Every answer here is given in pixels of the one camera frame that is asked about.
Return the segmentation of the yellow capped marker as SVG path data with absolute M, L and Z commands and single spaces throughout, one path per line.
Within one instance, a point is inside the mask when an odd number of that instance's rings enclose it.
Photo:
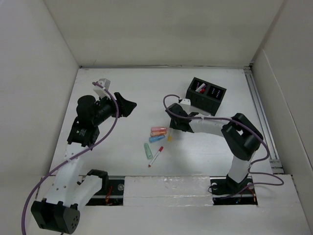
M 172 140 L 172 132 L 173 132 L 173 129 L 170 129 L 168 132 L 168 138 L 167 138 L 168 142 L 171 142 L 171 140 Z

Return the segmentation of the long red marker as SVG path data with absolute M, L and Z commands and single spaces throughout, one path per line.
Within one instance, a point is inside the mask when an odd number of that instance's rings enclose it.
M 157 157 L 160 155 L 160 153 L 162 152 L 162 150 L 164 149 L 163 146 L 161 146 L 159 148 L 159 150 L 157 151 L 157 153 L 153 156 L 153 158 L 151 159 L 151 161 L 148 164 L 148 168 L 150 168 L 152 166 L 152 164 L 155 162 L 155 160 L 157 159 Z

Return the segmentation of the green highlighter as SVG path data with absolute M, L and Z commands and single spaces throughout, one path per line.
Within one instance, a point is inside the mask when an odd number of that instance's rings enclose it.
M 152 152 L 148 143 L 144 143 L 144 150 L 145 150 L 146 158 L 148 160 L 151 160 L 153 158 L 153 155 L 152 155 Z

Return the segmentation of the blue capped marker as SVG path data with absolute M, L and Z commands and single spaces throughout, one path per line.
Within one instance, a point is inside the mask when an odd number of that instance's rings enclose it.
M 203 87 L 205 86 L 204 83 L 202 83 L 201 85 L 199 85 L 197 88 L 196 88 L 196 92 L 199 92 Z

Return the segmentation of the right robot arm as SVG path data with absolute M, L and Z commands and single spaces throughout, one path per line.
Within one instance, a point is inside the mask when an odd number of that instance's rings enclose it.
M 226 176 L 226 187 L 237 193 L 244 187 L 248 167 L 255 152 L 264 140 L 257 128 L 242 114 L 231 118 L 205 117 L 197 112 L 187 113 L 177 103 L 166 109 L 171 118 L 170 127 L 190 133 L 206 133 L 223 137 L 233 154 L 230 170 Z

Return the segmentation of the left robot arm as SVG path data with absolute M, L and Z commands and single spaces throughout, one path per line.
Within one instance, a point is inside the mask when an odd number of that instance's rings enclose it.
M 39 228 L 72 234 L 76 230 L 80 211 L 96 194 L 109 189 L 107 172 L 92 169 L 85 180 L 78 185 L 80 171 L 87 162 L 85 152 L 92 150 L 100 134 L 99 125 L 113 117 L 127 117 L 137 106 L 118 92 L 113 96 L 104 93 L 96 100 L 92 95 L 78 99 L 77 117 L 67 139 L 65 159 L 56 169 L 55 180 L 41 201 L 34 201 L 31 213 Z

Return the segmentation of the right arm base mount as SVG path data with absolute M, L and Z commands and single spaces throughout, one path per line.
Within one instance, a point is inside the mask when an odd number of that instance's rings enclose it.
M 212 195 L 214 206 L 228 205 L 258 205 L 256 192 L 253 187 L 246 188 L 247 185 L 253 183 L 251 177 L 247 177 L 243 185 L 238 189 L 231 189 L 226 184 L 226 177 L 210 177 L 210 186 L 208 192 Z

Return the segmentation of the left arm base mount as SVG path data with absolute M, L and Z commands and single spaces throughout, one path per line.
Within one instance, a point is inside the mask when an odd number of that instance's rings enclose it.
M 108 186 L 97 192 L 87 206 L 122 206 L 124 199 L 125 177 L 109 176 Z

